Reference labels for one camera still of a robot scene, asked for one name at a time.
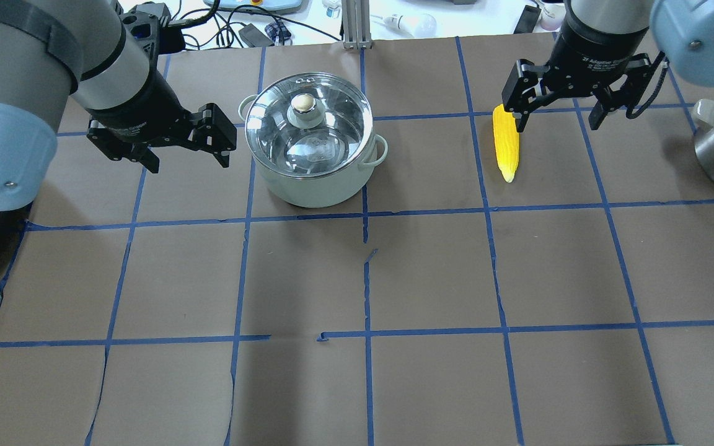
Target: light bulb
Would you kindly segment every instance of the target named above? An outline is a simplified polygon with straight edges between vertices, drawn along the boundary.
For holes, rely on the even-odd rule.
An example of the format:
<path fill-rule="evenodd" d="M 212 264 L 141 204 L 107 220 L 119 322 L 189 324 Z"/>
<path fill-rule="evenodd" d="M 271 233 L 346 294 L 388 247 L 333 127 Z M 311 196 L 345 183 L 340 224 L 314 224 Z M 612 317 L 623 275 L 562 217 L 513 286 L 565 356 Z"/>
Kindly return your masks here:
<path fill-rule="evenodd" d="M 566 8 L 563 4 L 556 3 L 539 3 L 542 8 L 542 19 L 539 25 L 546 31 L 555 31 L 561 26 L 563 18 L 566 15 Z"/>
<path fill-rule="evenodd" d="M 389 28 L 396 28 L 412 37 L 428 38 L 437 35 L 437 20 L 430 14 L 393 14 L 383 19 Z"/>

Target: table surface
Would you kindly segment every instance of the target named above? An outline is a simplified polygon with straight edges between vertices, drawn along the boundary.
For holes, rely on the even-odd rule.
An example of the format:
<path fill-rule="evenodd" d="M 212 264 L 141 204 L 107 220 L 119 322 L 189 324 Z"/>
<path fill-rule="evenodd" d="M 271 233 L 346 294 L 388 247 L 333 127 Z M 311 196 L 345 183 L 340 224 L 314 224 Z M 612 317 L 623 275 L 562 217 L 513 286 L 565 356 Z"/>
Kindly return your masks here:
<path fill-rule="evenodd" d="M 126 10 L 141 3 L 143 3 L 142 0 L 121 0 L 123 8 Z M 166 0 L 165 3 L 173 14 L 179 11 L 178 0 Z M 420 14 L 421 12 L 431 14 L 437 20 L 437 37 L 455 37 L 511 34 L 525 5 L 531 5 L 532 3 L 532 0 L 476 0 L 476 3 L 471 5 L 454 5 L 450 0 L 373 0 L 369 3 L 369 8 L 371 8 L 371 14 L 383 17 L 391 14 Z M 202 0 L 186 0 L 181 3 L 181 14 L 179 15 L 204 7 L 208 6 Z M 221 14 L 227 17 L 226 11 Z M 322 29 L 333 36 L 339 36 L 340 34 L 340 18 L 327 17 L 326 8 L 321 0 L 303 0 L 299 11 L 284 15 L 297 22 L 303 22 Z M 234 20 L 239 20 L 240 22 L 253 23 L 261 31 L 270 22 L 274 22 L 269 17 L 250 14 L 234 14 L 234 17 Z M 332 42 L 331 38 L 303 26 L 289 22 L 286 23 L 286 26 L 293 35 L 294 45 Z M 542 29 L 536 26 L 535 31 L 540 32 Z M 211 20 L 204 25 L 190 28 L 188 33 L 195 36 L 200 43 L 203 43 L 216 33 L 216 24 Z M 375 20 L 371 24 L 371 34 L 375 40 L 410 38 L 375 22 Z M 215 46 L 216 42 L 211 42 L 204 45 L 203 48 L 213 48 Z"/>
<path fill-rule="evenodd" d="M 301 71 L 360 85 L 389 156 L 328 209 L 270 194 L 241 132 L 226 170 L 179 147 L 158 175 L 113 164 L 70 102 L 0 267 L 0 444 L 714 444 L 714 185 L 688 114 L 714 90 L 671 78 L 596 132 L 590 102 L 553 104 L 508 184 L 491 110 L 550 46 L 162 57 L 187 108 L 230 116 Z"/>

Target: white table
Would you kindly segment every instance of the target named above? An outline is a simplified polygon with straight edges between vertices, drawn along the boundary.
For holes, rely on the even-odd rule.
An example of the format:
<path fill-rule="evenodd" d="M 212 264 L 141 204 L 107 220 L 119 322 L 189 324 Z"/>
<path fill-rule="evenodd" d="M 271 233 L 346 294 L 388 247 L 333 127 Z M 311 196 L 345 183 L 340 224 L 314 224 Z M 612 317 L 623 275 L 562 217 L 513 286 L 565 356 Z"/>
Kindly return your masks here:
<path fill-rule="evenodd" d="M 143 2 L 144 0 L 121 0 L 123 8 L 126 10 Z M 178 10 L 178 0 L 164 0 L 164 2 L 173 14 Z M 477 0 L 472 5 L 454 5 L 450 0 L 371 0 L 371 14 L 386 16 L 427 12 L 437 19 L 437 37 L 511 34 L 519 20 L 519 15 L 522 14 L 525 5 L 529 4 L 533 4 L 532 0 Z M 181 14 L 207 7 L 202 0 L 184 0 Z M 198 12 L 195 17 L 202 14 L 204 12 Z M 222 11 L 221 14 L 227 17 L 228 12 Z M 340 34 L 340 18 L 327 17 L 326 8 L 321 0 L 303 0 L 302 8 L 299 11 L 285 15 L 298 22 L 320 28 L 336 37 Z M 240 14 L 240 12 L 236 12 L 233 17 L 233 20 L 238 20 L 238 22 L 253 23 L 261 31 L 273 21 L 271 17 Z M 304 26 L 288 22 L 286 22 L 286 26 L 293 34 L 293 45 L 332 42 L 331 38 Z M 542 29 L 536 26 L 535 31 L 542 31 Z M 187 29 L 187 34 L 195 36 L 200 43 L 209 40 L 215 33 L 216 24 L 213 19 L 204 25 Z M 409 38 L 388 29 L 377 20 L 372 22 L 371 36 L 374 40 Z M 215 42 L 212 40 L 203 47 L 214 48 L 215 46 Z"/>

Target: lid knob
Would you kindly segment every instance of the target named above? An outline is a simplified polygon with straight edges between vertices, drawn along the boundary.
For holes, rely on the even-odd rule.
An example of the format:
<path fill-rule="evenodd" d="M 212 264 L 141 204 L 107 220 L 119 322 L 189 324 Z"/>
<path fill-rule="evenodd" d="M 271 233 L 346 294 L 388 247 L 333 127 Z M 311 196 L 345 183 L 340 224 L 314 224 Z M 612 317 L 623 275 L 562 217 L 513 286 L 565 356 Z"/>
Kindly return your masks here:
<path fill-rule="evenodd" d="M 309 93 L 297 94 L 291 99 L 291 107 L 297 113 L 308 113 L 315 108 L 315 98 Z"/>

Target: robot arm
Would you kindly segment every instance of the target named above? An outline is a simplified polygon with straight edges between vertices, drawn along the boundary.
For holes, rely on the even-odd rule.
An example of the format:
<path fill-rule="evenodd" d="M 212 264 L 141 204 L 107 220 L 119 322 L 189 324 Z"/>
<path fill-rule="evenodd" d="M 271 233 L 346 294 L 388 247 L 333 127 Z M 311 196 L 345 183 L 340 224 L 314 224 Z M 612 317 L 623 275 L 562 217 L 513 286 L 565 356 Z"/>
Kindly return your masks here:
<path fill-rule="evenodd" d="M 565 6 L 550 59 L 541 66 L 518 60 L 503 89 L 519 132 L 533 110 L 560 98 L 595 96 L 592 130 L 621 107 L 636 118 L 643 110 L 632 110 L 665 55 L 689 82 L 714 87 L 714 0 L 566 0 Z M 635 54 L 650 25 L 662 49 L 654 61 Z M 612 90 L 622 76 L 621 88 Z"/>
<path fill-rule="evenodd" d="M 185 110 L 156 70 L 162 50 L 182 48 L 182 39 L 161 48 L 169 17 L 118 16 L 116 3 L 0 0 L 0 211 L 37 195 L 68 94 L 90 112 L 88 138 L 112 160 L 156 172 L 150 147 L 180 145 L 227 167 L 233 124 L 215 104 Z"/>

